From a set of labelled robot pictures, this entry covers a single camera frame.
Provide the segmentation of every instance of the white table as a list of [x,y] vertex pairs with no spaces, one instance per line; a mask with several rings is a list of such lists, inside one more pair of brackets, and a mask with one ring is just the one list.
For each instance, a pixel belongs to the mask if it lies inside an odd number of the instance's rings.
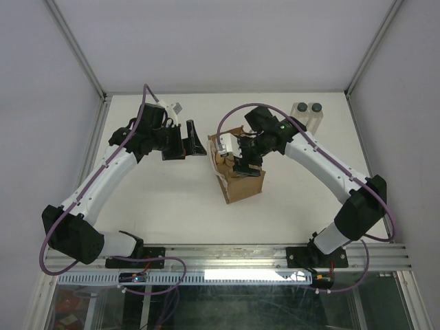
[[[206,145],[220,119],[232,108],[264,102],[289,113],[294,102],[320,102],[324,119],[316,137],[334,155],[368,174],[360,141],[343,93],[230,93],[159,96],[180,102],[179,120],[193,119]],[[111,134],[136,116],[142,96],[114,96],[98,150]],[[244,109],[224,129],[245,124]],[[307,169],[278,153],[264,157],[267,172],[263,192],[227,205],[208,157],[162,161],[153,151],[144,157],[116,188],[102,209],[96,228],[126,230],[145,243],[306,243],[311,234],[333,221],[341,205]],[[383,221],[370,230],[386,237]]]

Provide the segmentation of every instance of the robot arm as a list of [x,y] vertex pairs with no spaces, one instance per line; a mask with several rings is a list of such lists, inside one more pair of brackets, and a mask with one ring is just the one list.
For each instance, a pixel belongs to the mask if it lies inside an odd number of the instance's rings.
[[135,118],[127,127],[113,133],[103,158],[81,186],[61,206],[49,205],[43,211],[47,234],[55,221],[73,206],[51,236],[51,248],[84,264],[103,256],[144,257],[141,255],[144,242],[140,238],[127,232],[98,232],[93,226],[118,184],[152,150],[161,151],[163,160],[206,155],[192,120],[186,122],[188,138],[182,139],[176,114],[180,109],[178,104],[168,106],[163,101],[159,105],[145,104],[137,129],[122,148]]
[[[269,152],[278,151],[307,168],[331,190],[342,204],[334,222],[319,234],[313,234],[313,239],[309,242],[311,251],[330,254],[349,241],[360,239],[384,216],[384,210],[379,202],[353,181],[357,178],[386,201],[386,182],[379,175],[368,178],[353,170],[328,152],[310,132],[306,132],[308,138],[314,141],[322,151],[350,170],[352,177],[347,177],[330,160],[317,152],[290,121],[279,122],[268,108],[257,107],[249,112],[245,119],[256,132],[256,136],[233,136],[227,133],[220,137],[219,153],[234,155],[234,172],[243,176],[259,175],[260,171],[255,169],[255,166],[261,166],[263,156]],[[304,125],[296,120],[295,122],[303,131],[306,131]]]

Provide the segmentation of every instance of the glass panel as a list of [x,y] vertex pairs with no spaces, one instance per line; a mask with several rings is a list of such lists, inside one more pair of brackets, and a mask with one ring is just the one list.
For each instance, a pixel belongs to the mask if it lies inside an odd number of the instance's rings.
[[[335,274],[345,287],[359,273]],[[168,287],[131,286],[139,292]],[[182,285],[143,297],[115,287],[58,285],[46,329],[410,329],[392,276],[369,274],[357,290],[315,294],[302,286]]]

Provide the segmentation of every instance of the bottle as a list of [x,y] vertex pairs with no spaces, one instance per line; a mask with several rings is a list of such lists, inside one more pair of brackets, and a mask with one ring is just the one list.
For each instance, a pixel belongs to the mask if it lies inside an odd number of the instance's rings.
[[320,103],[313,103],[310,107],[310,117],[305,126],[309,132],[315,135],[324,117],[324,113],[322,112],[322,105]]
[[301,124],[306,125],[310,119],[310,110],[304,102],[294,103],[290,115],[301,122]]

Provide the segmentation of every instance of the open cardboard box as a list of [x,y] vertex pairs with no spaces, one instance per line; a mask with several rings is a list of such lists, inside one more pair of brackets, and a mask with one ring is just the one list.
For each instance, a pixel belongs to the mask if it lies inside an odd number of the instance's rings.
[[[230,129],[229,131],[221,132],[221,134],[223,133],[241,135],[244,134],[245,131],[243,130],[242,126],[235,129]],[[208,152],[212,169],[219,180],[220,188],[223,192],[226,203],[234,203],[235,201],[240,201],[261,193],[266,172],[262,170],[259,177],[241,177],[233,173],[233,157],[221,157],[217,153],[217,143],[215,141],[216,138],[217,134],[208,136]]]

